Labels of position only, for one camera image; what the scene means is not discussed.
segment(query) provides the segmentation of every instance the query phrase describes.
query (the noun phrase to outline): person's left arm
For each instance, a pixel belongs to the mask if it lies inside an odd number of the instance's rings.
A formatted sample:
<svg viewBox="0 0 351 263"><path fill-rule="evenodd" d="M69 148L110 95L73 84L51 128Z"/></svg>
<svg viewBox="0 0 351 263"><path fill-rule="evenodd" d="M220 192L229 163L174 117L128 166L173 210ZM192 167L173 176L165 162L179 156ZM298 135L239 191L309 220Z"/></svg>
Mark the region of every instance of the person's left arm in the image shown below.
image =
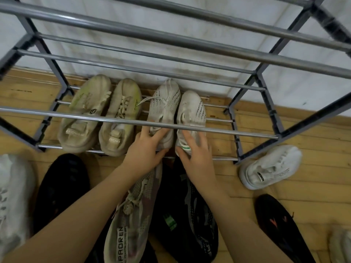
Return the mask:
<svg viewBox="0 0 351 263"><path fill-rule="evenodd" d="M129 147L123 163L104 181L78 199L23 246L11 251L3 263L84 262L113 209L132 185L160 163L168 149L156 146L169 129L149 136L143 127Z"/></svg>

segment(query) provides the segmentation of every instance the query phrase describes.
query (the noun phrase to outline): orange mark on black shoe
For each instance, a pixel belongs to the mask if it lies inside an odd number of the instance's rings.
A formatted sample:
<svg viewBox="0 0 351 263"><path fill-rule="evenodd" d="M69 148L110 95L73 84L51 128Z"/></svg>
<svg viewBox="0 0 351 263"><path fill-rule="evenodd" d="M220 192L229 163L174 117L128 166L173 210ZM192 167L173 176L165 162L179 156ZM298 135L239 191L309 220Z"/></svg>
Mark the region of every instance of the orange mark on black shoe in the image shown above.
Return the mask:
<svg viewBox="0 0 351 263"><path fill-rule="evenodd" d="M273 218L273 219L269 219L269 220L270 220L271 223L273 223L273 225L278 229L278 225L277 225L275 219Z"/></svg>

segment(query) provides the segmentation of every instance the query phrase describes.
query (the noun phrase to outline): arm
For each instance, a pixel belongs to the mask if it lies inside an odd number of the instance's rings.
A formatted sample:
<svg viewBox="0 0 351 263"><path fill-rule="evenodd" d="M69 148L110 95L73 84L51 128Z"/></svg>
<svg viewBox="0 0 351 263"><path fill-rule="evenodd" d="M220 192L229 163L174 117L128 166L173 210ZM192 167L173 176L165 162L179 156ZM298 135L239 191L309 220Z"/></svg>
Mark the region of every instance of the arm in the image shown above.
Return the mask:
<svg viewBox="0 0 351 263"><path fill-rule="evenodd" d="M127 190L160 163L168 149L155 153L169 129L149 136L143 127L123 163L104 181L78 199L23 246L8 253L3 263L84 262L113 209Z"/></svg>
<svg viewBox="0 0 351 263"><path fill-rule="evenodd" d="M204 133L199 132L200 146L188 131L183 134L192 151L191 159L180 147L176 150L189 179L211 209L233 261L292 263L248 216L235 209L216 180Z"/></svg>

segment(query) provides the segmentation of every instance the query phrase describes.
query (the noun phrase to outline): shoe rack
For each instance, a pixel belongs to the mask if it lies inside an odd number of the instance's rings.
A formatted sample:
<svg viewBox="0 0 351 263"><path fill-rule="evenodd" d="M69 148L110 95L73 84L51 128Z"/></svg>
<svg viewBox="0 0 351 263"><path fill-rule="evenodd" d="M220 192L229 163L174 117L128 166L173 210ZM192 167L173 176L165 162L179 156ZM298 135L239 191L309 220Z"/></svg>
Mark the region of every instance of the shoe rack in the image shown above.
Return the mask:
<svg viewBox="0 0 351 263"><path fill-rule="evenodd" d="M296 123L288 129L284 129L282 122L277 114L274 103L270 96L269 90L263 78L263 71L270 65L283 66L287 68L293 68L297 70L304 70L313 73L325 74L335 77L343 77L346 79L351 79L351 70L328 66L325 64L320 64L316 62L298 60L295 58L289 58L284 56L279 56L279 52L286 46L290 41L297 41L301 43L313 44L316 46L330 48L334 50L339 50L345 52L349 57L351 57L351 34L346 30L344 26L340 24L332 15L329 13L323 6L322 2L324 0L277 0L282 2L291 3L303 7L301 13L293 21L288 29L282 29L275 26L269 26L257 22L252 22L248 20L243 20L240 18L235 18L231 16L226 16L207 10L201 10L194 7L188 7L181 4L176 4L164 0L115 0L119 2L136 4L139 6L147 7L150 9L157 9L168 13L174 13L182 16L197 18L204 21L214 22L221 25L226 25L234 28L239 28L243 30L248 30L256 33L261 33L265 35L270 35L274 37L279 37L280 39L270 50L269 53L259 52L251 49L245 49L215 42L209 42L201 39L185 37L181 35L174 35L171 33L160 32L153 29L142 28L138 26L127 25L123 23L118 23L109 20L103 20L95 17L79 15L75 13L69 13L64 11L59 11L55 9L50 9L46 7L40 7L35 5L29 5L21 3L19 0L0 0L0 12L6 14L16 15L18 20L22 23L27 34L25 34L15 45L14 47L2 58L0 59L0 79L2 79L6 73L16 64L16 62L22 56L33 56L44 58L47 64L50 66L52 72L58 78L61 84L61 90L56 96L55 101L52 103L49 111L41 110L32 110L32 109L19 109L11 108L7 106L0 106L0 111L7 111L13 113L23 113L23 114L36 114L45 116L40 128L37 133L31 137L23 133L20 129L14 127L13 125L6 122L4 119L0 118L0 129L9 135L19 139L28 146L31 146L37 151L45 151L46 148L61 148L59 146L53 145L44 145L41 144L41 141L44 137L45 130L50 123L52 117L65 117L73 119L84 119L84 120L93 120L101 122L114 122L114 123L123 123L123 124L133 124L133 125L147 125L154 127L164 127L171 129L185 129L185 130L195 130L195 131L205 131L213 133L221 133L234 135L235 144L237 147L237 158L230 157L220 157L215 158L217 160L230 160L234 163L241 163L243 160L246 160L250 157L256 156L271 147L284 142L285 140L296 136L305 130L319 124L323 120L330 118L332 116L338 115L345 110L351 108L351 93L341 97L335 102L327 105L321 110L317 111L310 117L302 120L301 122ZM317 20L320 25L330 34L333 38L323 39L315 37L308 34L299 33L298 31L304 25L304 23L310 18L313 17ZM234 68L229 66L222 66L212 63L205 63L200 61L194 61L189 59L182 59L178 57L165 56L160 54L154 54L150 52L142 52L138 50L131 50L126 48L119 48L115 46L108 46L98 43L85 42L76 39L68 39L53 35L45 35L39 33L33 24L31 19L37 19L42 21L54 22L59 24L64 24L68 26L75 26L80 28L85 28L89 30L98 30L110 34L116 34L126 37L132 37L137 39L144 39L147 41L157 42L160 44L174 45L182 48L188 48L192 50L198 50L202 52L208 52L218 55L231 56L235 58L260 62L261 64L257 67L256 70L247 70ZM125 52L129 54L142 55L147 57L153 57L158 59L163 59L167 61L175 61L181 63L188 63L198 66L206 66L216 69L229 70L233 72L241 72L249 74L250 77L244 84L230 83L215 79L204 79L201 77L187 76L180 74L167 73L157 70L148 70L142 68L135 68L132 66L122 66L111 63L104 63L99 61L90 61L86 59L78 59L73 57L65 57L60 55L53 55L50 53L49 48L46 46L45 40L53 40L58 42L77 44L81 46L88 46L93 48L100 48L105 50L111 50L115 52ZM30 52L28 49L32 46L36 46L39 52ZM151 74L163 77L170 77L175 79L184 79L208 84L222 85L227 87L239 88L237 95L231 100L228 106L219 106L206 104L207 106L214 106L222 108L225 114L230 116L229 120L223 119L212 119L208 120L221 121L231 124L232 130L216 129L216 128L199 128L191 127L186 125L178 124L164 124L157 122L147 122L142 120L126 120L119 118L106 118L102 116L84 116L77 114L65 114L57 112L57 108L62 104L69 104L69 102L63 101L63 97L66 94L74 94L75 89L79 87L69 85L67 79L65 78L63 72L61 71L57 61L71 62L86 64L90 66L99 66L117 70L124 70L136 73ZM272 129L274 135L259 134L259 133L250 133L250 132L240 132L237 129L235 122L235 113L234 107L238 101L243 97L245 92L248 90L255 90L261 93L264 103L269 112L270 119L272 121ZM260 144L256 148L244 153L240 136L251 136L251 137L263 137L268 140ZM89 150L92 153L103 153L98 150Z"/></svg>

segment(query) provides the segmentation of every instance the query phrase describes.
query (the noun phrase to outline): person's right arm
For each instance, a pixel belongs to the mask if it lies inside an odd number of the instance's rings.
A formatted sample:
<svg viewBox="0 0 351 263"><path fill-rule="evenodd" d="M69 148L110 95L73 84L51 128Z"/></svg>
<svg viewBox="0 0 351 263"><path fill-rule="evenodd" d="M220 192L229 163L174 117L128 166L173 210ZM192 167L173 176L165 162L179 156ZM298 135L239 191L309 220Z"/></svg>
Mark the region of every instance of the person's right arm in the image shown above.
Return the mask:
<svg viewBox="0 0 351 263"><path fill-rule="evenodd" d="M292 261L243 212L235 208L214 174L211 149L204 133L201 145L188 131L184 137L191 148L188 158L182 148L176 150L186 173L212 211L228 251L235 263L292 263Z"/></svg>

